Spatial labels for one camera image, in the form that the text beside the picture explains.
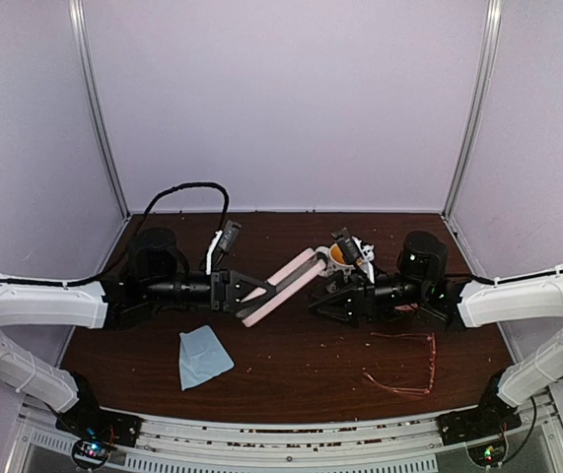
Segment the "pink glasses case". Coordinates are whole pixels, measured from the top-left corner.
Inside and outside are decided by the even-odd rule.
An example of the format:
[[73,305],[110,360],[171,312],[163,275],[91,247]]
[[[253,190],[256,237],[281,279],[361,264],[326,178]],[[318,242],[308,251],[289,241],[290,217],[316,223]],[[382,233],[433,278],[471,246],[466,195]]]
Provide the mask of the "pink glasses case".
[[240,318],[242,324],[245,327],[254,326],[319,276],[318,273],[324,268],[325,262],[317,257],[315,250],[307,248],[302,251],[266,280],[276,287],[277,295],[252,315]]

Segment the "light blue cleaning cloth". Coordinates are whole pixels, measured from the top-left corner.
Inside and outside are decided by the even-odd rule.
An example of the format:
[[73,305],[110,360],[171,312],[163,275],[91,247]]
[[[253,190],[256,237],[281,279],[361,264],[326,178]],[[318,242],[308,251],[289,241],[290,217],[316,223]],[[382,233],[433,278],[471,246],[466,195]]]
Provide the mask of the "light blue cleaning cloth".
[[232,370],[233,359],[209,325],[179,333],[178,370],[182,391]]

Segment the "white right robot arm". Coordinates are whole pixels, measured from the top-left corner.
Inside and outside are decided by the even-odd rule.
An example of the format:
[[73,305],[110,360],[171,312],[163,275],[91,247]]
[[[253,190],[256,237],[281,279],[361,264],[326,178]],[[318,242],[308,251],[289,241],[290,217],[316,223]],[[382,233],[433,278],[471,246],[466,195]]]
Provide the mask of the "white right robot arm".
[[[563,319],[563,263],[509,278],[449,274],[447,246],[428,232],[413,231],[403,241],[396,272],[388,275],[374,265],[371,246],[347,230],[332,237],[331,247],[317,249],[326,279],[310,304],[323,317],[356,326],[360,318],[386,320],[399,307],[415,305],[421,314],[455,329]],[[482,405],[471,413],[471,426],[478,434],[493,434],[508,420],[509,409],[562,378],[563,326],[534,353],[491,378]]]

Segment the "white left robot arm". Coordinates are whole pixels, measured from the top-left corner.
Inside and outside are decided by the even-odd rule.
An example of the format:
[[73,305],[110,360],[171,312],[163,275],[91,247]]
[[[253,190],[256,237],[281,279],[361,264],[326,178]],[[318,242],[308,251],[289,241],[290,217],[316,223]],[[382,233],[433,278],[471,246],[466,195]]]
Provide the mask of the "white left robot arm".
[[26,279],[0,273],[0,380],[45,403],[87,438],[107,427],[90,383],[17,345],[2,331],[13,325],[69,325],[88,329],[134,327],[169,305],[209,308],[258,322],[282,303],[283,273],[258,280],[207,264],[194,271],[176,234],[150,228],[133,237],[114,275],[85,280]]

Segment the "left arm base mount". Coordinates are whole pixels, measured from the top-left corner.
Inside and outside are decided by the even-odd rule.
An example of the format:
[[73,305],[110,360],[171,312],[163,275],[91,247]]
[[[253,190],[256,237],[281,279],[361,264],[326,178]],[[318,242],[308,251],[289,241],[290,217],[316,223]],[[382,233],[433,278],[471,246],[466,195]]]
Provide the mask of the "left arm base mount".
[[70,456],[85,471],[105,466],[119,446],[134,447],[142,426],[140,417],[108,410],[89,423],[69,413],[55,413],[55,417],[58,430],[77,438]]

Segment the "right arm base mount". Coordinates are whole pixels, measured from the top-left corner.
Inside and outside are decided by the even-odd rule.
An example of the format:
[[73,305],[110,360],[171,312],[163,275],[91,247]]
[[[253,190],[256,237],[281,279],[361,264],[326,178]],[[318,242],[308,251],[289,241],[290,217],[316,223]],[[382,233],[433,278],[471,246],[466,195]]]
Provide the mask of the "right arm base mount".
[[463,444],[475,466],[491,468],[508,457],[507,433],[519,428],[522,419],[515,411],[502,414],[476,407],[442,414],[437,424],[444,446]]

